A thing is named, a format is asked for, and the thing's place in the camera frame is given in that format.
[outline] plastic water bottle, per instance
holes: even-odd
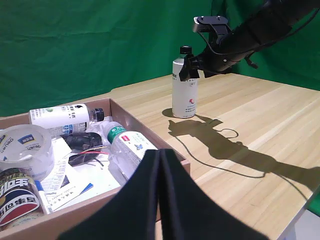
[[[126,179],[135,172],[146,150],[157,150],[140,132],[127,131],[116,121],[109,122],[103,128],[103,134],[111,143],[111,159]]]
[[[101,122],[104,118],[102,108],[90,109],[83,103],[29,111],[29,123],[47,129],[52,137],[85,132],[91,123]]]
[[[193,117],[197,108],[198,80],[191,78],[180,81],[179,77],[187,54],[192,54],[192,48],[181,46],[180,57],[173,61],[172,66],[172,114],[180,119]]]

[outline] green backdrop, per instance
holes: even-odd
[[[193,17],[231,28],[263,0],[10,0],[0,2],[0,116],[55,106],[168,75],[180,45],[203,50]],[[320,16],[235,73],[320,89]]]

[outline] red wire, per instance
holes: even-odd
[[[83,151],[83,152],[80,152],[77,154],[106,154],[106,155],[109,155],[109,153],[105,152],[105,151]]]

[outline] black bottle cap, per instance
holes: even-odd
[[[94,109],[96,114],[96,121],[101,122],[105,119],[105,112],[102,108],[95,108]]]
[[[181,46],[180,47],[180,54],[192,54],[192,47],[191,46]]]

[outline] canned food can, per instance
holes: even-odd
[[[34,180],[22,168],[0,173],[0,230],[44,216]]]

